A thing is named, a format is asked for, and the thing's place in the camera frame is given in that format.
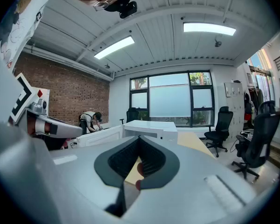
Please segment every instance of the white cabinet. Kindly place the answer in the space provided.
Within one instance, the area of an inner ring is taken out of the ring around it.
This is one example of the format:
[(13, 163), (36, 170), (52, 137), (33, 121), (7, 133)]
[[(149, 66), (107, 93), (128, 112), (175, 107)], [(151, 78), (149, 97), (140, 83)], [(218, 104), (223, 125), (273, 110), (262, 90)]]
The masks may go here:
[(124, 124), (124, 137), (147, 135), (177, 144), (177, 129), (173, 122), (134, 120)]
[(225, 83), (226, 106), (233, 112), (229, 126), (229, 137), (226, 141), (235, 141), (244, 126), (244, 93), (241, 83)]
[(226, 97), (231, 97), (232, 96), (232, 88), (231, 88), (231, 84), (232, 83), (224, 83), (224, 86), (225, 86), (225, 94), (226, 94)]
[(92, 146), (111, 142), (123, 138), (123, 126), (104, 129), (95, 133), (88, 133), (77, 138), (78, 147)]

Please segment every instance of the black office chair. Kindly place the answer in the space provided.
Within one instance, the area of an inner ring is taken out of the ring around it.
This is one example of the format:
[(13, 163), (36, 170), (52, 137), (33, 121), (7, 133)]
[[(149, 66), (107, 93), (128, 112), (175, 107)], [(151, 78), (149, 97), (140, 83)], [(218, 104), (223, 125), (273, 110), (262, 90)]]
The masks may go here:
[(223, 141), (225, 141), (228, 136), (228, 128), (231, 123), (233, 117), (233, 112), (228, 110), (228, 106), (223, 106), (220, 108), (218, 113), (218, 122), (216, 125), (216, 131), (209, 131), (204, 133), (205, 137), (211, 141), (212, 143), (206, 143), (206, 146), (210, 144), (207, 148), (214, 147), (217, 153), (217, 157), (219, 157), (218, 154), (218, 148), (225, 149), (225, 152), (227, 152), (227, 148), (223, 147)]
[(274, 100), (263, 102), (258, 108), (258, 114), (264, 114), (264, 113), (274, 114), (275, 112), (276, 110), (275, 110)]
[[(270, 155), (270, 144), (277, 130), (280, 121), (280, 112), (274, 114), (264, 113), (256, 116), (254, 120), (254, 131), (252, 140), (241, 137), (240, 143), (235, 147), (238, 151), (237, 156), (241, 157), (244, 162), (232, 162), (232, 165), (238, 166), (240, 169), (235, 170), (236, 173), (243, 172), (244, 178), (247, 179), (247, 173), (256, 176), (259, 175), (249, 168), (258, 168), (262, 166)], [(260, 156), (263, 146), (266, 144), (266, 155)]]
[(137, 111), (135, 107), (131, 107), (126, 112), (126, 122), (128, 123), (133, 120), (137, 120), (138, 116), (139, 116), (139, 111)]

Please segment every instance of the white ceiling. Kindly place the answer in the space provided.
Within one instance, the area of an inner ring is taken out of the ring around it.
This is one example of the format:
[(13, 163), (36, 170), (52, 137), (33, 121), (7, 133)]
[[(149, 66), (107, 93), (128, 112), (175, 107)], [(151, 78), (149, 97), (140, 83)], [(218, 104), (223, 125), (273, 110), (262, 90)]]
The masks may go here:
[[(126, 19), (119, 13), (96, 12), (78, 0), (50, 0), (35, 31), (36, 47), (62, 55), (101, 72), (139, 71), (158, 63), (240, 65), (279, 30), (263, 0), (134, 0), (138, 12)], [(224, 24), (234, 36), (184, 33), (187, 21)], [(94, 55), (131, 35), (135, 41), (98, 60)], [(222, 42), (215, 47), (215, 38)]]

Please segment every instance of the ceiling light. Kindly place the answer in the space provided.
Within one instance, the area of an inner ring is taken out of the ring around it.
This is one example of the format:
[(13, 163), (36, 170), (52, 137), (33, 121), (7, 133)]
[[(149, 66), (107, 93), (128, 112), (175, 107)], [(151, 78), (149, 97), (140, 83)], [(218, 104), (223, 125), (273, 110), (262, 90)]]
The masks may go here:
[(131, 36), (128, 36), (127, 38), (116, 42), (115, 44), (111, 45), (110, 47), (107, 47), (106, 49), (100, 51), (99, 53), (97, 53), (94, 57), (97, 59), (102, 59), (103, 57), (109, 55), (110, 53), (117, 51), (123, 47), (126, 47), (128, 45), (131, 45), (135, 43), (134, 40), (132, 39)]
[(226, 35), (233, 35), (236, 29), (215, 25), (210, 23), (184, 23), (183, 24), (184, 32), (215, 32)]

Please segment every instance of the wall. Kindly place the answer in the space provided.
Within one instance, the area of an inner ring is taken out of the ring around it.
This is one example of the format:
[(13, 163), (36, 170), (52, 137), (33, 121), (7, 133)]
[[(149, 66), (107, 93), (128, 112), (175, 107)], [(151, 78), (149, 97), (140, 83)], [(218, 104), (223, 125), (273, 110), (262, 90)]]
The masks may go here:
[(262, 49), (265, 51), (267, 58), (268, 58), (268, 66), (269, 70), (272, 74), (272, 81), (274, 86), (274, 93), (275, 93), (275, 101), (276, 107), (280, 107), (279, 99), (280, 99), (280, 76), (274, 59), (280, 56), (280, 33), (276, 35), (272, 41), (269, 42), (271, 45), (266, 45)]
[(50, 89), (49, 116), (78, 124), (85, 111), (109, 117), (109, 82), (31, 54), (21, 53), (14, 75), (23, 73), (31, 86)]
[(116, 77), (111, 81), (109, 97), (110, 125), (116, 126), (121, 124), (120, 119), (125, 119), (124, 122), (126, 121), (126, 111), (129, 108), (130, 78), (187, 70), (210, 70), (214, 85), (215, 113), (217, 115), (219, 107), (226, 105), (224, 82), (231, 82), (232, 79), (235, 80), (237, 69), (226, 65), (181, 65), (136, 72)]

